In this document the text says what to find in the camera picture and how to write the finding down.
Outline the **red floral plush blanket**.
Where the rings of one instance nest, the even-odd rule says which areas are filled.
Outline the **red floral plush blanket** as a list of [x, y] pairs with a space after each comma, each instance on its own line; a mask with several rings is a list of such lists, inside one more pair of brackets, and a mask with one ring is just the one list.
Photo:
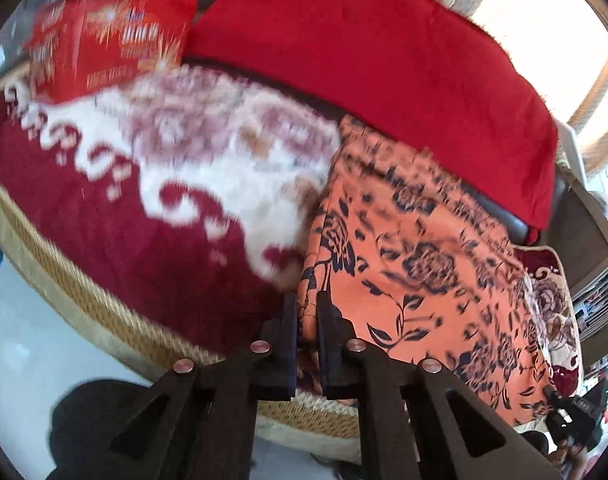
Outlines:
[[[179, 356], [217, 362], [255, 339], [286, 294], [298, 313], [344, 118], [200, 66], [60, 105], [35, 101], [23, 75], [8, 76], [1, 247], [66, 321], [139, 373]], [[570, 396], [584, 363], [562, 263], [550, 247], [512, 245], [546, 337], [550, 386]], [[261, 414], [354, 437], [355, 411], [321, 399], [299, 313], [297, 345], [297, 401]]]

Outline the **red egg roll box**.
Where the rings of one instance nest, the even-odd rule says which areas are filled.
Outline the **red egg roll box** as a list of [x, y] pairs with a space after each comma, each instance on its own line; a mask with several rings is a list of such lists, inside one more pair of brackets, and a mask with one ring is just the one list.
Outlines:
[[180, 65], [197, 0], [54, 0], [26, 50], [34, 99], [60, 104]]

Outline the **orange floral garment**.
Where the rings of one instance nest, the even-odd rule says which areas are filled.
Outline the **orange floral garment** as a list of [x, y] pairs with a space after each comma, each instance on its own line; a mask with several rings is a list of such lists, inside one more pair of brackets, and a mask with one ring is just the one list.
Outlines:
[[398, 361], [441, 361], [506, 422], [546, 414], [552, 364], [508, 232], [430, 153], [346, 117], [297, 290], [307, 359], [320, 294]]

